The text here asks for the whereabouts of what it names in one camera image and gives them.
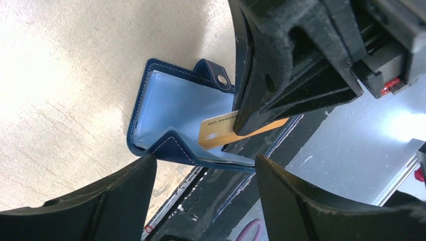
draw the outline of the card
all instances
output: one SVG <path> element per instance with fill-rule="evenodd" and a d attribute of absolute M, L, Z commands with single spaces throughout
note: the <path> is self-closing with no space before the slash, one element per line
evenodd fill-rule
<path fill-rule="evenodd" d="M 201 122 L 198 144 L 207 150 L 212 149 L 281 127 L 288 120 L 288 118 L 280 119 L 246 136 L 237 136 L 233 130 L 237 114 L 238 110 L 209 118 Z"/>

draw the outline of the wallet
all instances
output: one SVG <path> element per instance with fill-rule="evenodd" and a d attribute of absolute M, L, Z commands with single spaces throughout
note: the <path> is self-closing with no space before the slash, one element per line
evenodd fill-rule
<path fill-rule="evenodd" d="M 235 87 L 224 67 L 201 59 L 193 71 L 157 59 L 147 62 L 127 144 L 136 156 L 193 166 L 254 172 L 255 162 L 197 143 L 201 122 L 233 110 Z"/>

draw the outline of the gray floor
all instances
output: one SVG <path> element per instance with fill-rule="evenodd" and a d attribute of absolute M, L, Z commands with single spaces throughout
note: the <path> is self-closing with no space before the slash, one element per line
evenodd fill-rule
<path fill-rule="evenodd" d="M 0 2 L 0 210 L 39 206 L 135 160 L 126 131 L 149 58 L 234 78 L 226 0 Z M 190 171 L 160 162 L 149 217 Z"/>

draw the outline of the blue card holder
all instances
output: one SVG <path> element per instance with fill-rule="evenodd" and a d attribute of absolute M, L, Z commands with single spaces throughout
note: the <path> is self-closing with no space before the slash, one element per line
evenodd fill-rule
<path fill-rule="evenodd" d="M 193 71 L 148 60 L 127 133 L 130 151 L 180 164 L 254 172 L 254 160 L 197 143 L 203 120 L 233 110 L 234 91 L 225 69 L 208 60 L 201 59 Z"/>

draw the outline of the card holder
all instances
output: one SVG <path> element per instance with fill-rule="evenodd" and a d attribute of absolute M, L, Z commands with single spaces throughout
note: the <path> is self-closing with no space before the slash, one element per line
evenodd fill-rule
<path fill-rule="evenodd" d="M 234 91 L 225 69 L 208 60 L 201 59 L 193 71 L 148 60 L 127 134 L 130 151 L 180 164 L 254 172 L 254 160 L 197 143 L 203 120 L 232 111 Z"/>

